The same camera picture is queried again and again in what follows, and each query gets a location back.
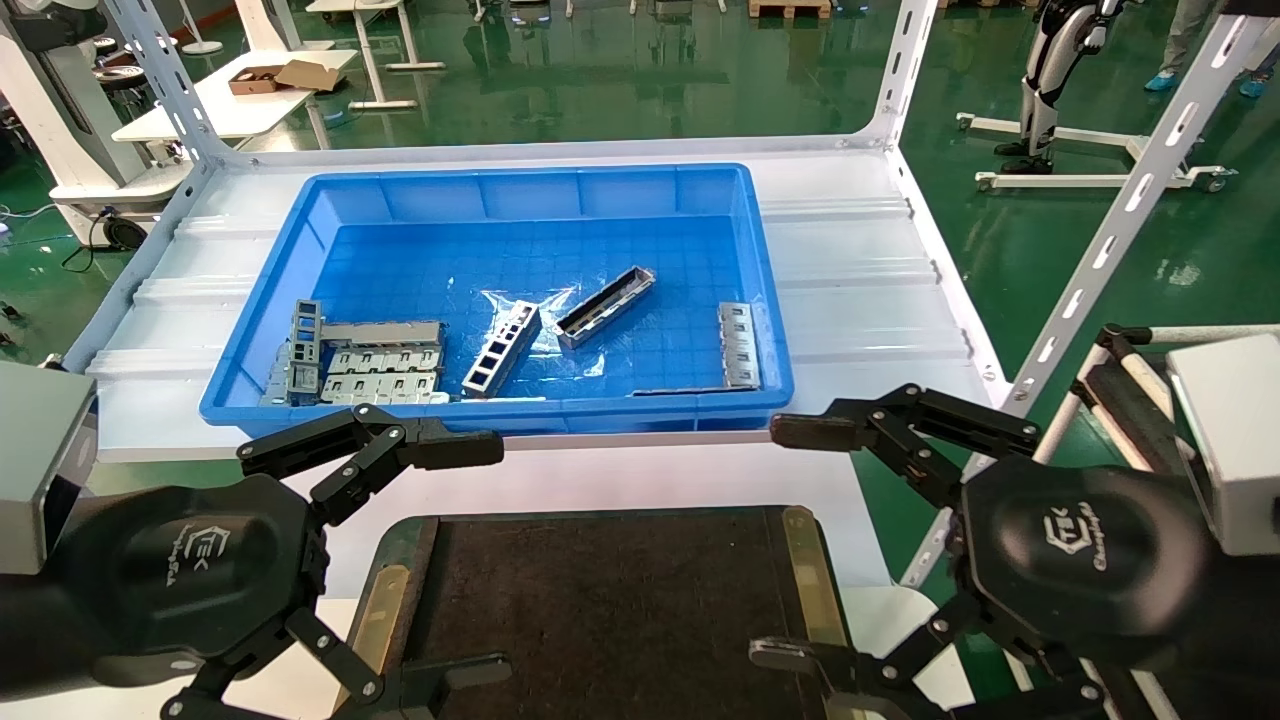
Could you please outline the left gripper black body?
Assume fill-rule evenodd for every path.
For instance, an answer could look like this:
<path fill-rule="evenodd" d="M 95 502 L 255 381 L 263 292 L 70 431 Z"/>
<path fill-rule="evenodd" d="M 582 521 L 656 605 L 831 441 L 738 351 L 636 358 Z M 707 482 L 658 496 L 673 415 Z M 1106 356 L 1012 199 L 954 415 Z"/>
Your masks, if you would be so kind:
<path fill-rule="evenodd" d="M 328 557 L 310 502 L 270 477 L 90 498 L 58 543 L 58 657 L 101 685 L 182 664 L 251 675 L 288 650 Z"/>

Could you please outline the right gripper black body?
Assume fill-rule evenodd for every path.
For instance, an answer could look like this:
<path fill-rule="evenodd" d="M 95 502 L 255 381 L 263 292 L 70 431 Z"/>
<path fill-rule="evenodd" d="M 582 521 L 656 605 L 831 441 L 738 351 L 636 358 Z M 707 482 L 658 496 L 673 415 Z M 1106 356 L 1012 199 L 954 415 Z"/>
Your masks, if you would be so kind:
<path fill-rule="evenodd" d="M 1011 653 L 1153 669 L 1183 650 L 1217 543 L 1174 479 L 1006 457 L 960 510 L 983 628 Z"/>

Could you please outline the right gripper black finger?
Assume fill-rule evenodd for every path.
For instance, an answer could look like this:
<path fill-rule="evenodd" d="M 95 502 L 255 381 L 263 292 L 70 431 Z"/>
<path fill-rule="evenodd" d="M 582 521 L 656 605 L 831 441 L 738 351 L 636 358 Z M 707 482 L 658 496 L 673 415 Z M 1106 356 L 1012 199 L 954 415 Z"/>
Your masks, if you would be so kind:
<path fill-rule="evenodd" d="M 963 470 L 931 441 L 1000 460 L 1030 457 L 1041 428 L 1000 410 L 916 384 L 878 398 L 836 398 L 820 414 L 778 413 L 771 439 L 785 448 L 872 452 L 936 509 L 961 503 Z"/>
<path fill-rule="evenodd" d="M 1052 682 L 952 708 L 936 703 L 916 684 L 916 676 L 961 634 L 977 632 L 1002 641 L 1007 652 L 1030 651 L 1032 661 Z M 759 667 L 817 678 L 831 708 L 867 711 L 884 719 L 1101 719 L 1101 685 L 1064 646 L 1034 646 L 1036 638 L 996 602 L 957 593 L 883 659 L 855 647 L 764 637 L 751 641 L 750 660 Z"/>

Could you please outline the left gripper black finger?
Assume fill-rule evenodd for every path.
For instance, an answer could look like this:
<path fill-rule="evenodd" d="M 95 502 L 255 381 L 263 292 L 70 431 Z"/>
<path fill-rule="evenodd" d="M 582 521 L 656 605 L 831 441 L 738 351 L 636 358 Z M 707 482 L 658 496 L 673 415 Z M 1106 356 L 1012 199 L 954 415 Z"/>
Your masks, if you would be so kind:
<path fill-rule="evenodd" d="M 302 644 L 347 691 L 334 719 L 438 719 L 452 692 L 504 682 L 512 666 L 502 652 L 440 664 L 408 664 L 376 674 L 339 641 L 314 611 L 301 609 L 285 620 L 291 637 Z M 237 667 L 206 662 L 191 685 L 161 708 L 161 719 L 270 719 L 270 714 L 227 705 L 223 696 Z"/>
<path fill-rule="evenodd" d="M 238 448 L 247 477 L 266 474 L 278 480 L 340 459 L 342 465 L 310 491 L 310 507 L 329 527 L 348 520 L 410 468 L 483 468 L 500 462 L 504 455 L 504 441 L 494 430 L 453 432 L 434 416 L 403 419 L 370 404 Z"/>

